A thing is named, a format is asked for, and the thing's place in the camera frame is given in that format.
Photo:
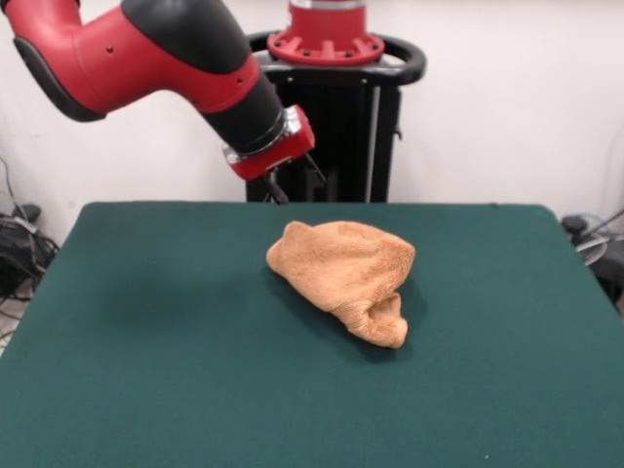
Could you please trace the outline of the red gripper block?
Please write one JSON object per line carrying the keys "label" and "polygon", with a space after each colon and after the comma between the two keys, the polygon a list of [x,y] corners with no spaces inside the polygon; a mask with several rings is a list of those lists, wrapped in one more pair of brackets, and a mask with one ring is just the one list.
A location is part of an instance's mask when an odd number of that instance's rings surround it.
{"label": "red gripper block", "polygon": [[277,205],[286,205],[289,197],[268,175],[280,165],[303,156],[303,162],[316,180],[325,185],[327,179],[313,160],[309,151],[315,146],[315,136],[307,116],[299,105],[287,107],[283,112],[284,123],[278,137],[259,152],[244,155],[228,147],[228,165],[233,172],[245,181],[262,178],[266,199]]}

